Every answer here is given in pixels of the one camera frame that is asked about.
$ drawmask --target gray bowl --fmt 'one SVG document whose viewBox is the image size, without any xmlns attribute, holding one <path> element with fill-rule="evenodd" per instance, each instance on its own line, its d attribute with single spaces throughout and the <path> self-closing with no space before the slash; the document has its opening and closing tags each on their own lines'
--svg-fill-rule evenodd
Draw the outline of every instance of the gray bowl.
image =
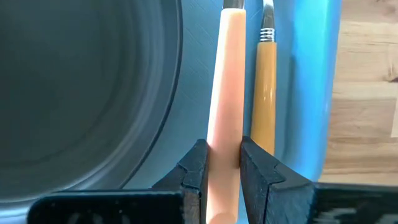
<svg viewBox="0 0 398 224">
<path fill-rule="evenodd" d="M 176 0 L 0 1 L 0 223 L 138 170 L 177 86 L 180 13 Z"/>
</svg>

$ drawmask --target clay tool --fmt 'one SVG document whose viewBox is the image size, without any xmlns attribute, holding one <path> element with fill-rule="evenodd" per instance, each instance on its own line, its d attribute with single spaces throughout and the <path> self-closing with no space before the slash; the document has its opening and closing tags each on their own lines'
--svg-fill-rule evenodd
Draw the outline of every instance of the clay tool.
<svg viewBox="0 0 398 224">
<path fill-rule="evenodd" d="M 211 94 L 207 142 L 206 222 L 236 223 L 239 152 L 243 135 L 246 11 L 243 0 L 224 0 Z"/>
<path fill-rule="evenodd" d="M 257 45 L 256 81 L 251 138 L 269 154 L 275 151 L 276 60 L 274 3 L 264 0 L 264 15 Z"/>
</svg>

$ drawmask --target pottery tool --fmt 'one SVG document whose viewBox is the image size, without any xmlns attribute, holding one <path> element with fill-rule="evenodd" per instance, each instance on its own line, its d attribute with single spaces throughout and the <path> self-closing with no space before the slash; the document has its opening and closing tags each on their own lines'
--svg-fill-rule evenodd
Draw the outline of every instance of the pottery tool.
<svg viewBox="0 0 398 224">
<path fill-rule="evenodd" d="M 238 218 L 239 149 L 243 135 L 246 11 L 243 0 L 224 0 L 211 94 L 207 142 L 207 223 Z"/>
<path fill-rule="evenodd" d="M 274 3 L 264 0 L 264 15 L 257 45 L 256 81 L 251 138 L 270 154 L 275 151 L 276 60 Z"/>
</svg>

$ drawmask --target metal spring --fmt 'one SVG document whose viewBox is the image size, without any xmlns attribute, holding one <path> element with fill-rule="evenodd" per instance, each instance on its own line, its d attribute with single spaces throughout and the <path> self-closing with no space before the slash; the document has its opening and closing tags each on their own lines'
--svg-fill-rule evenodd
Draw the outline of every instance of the metal spring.
<svg viewBox="0 0 398 224">
<path fill-rule="evenodd" d="M 260 42 L 275 42 L 275 29 L 262 28 L 260 30 Z"/>
</svg>

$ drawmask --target wooden surface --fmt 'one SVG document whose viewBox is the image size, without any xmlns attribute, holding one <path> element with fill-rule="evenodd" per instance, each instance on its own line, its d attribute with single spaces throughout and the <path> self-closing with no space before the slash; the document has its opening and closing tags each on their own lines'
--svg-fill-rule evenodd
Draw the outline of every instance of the wooden surface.
<svg viewBox="0 0 398 224">
<path fill-rule="evenodd" d="M 343 0 L 321 181 L 398 185 L 398 0 Z"/>
</svg>

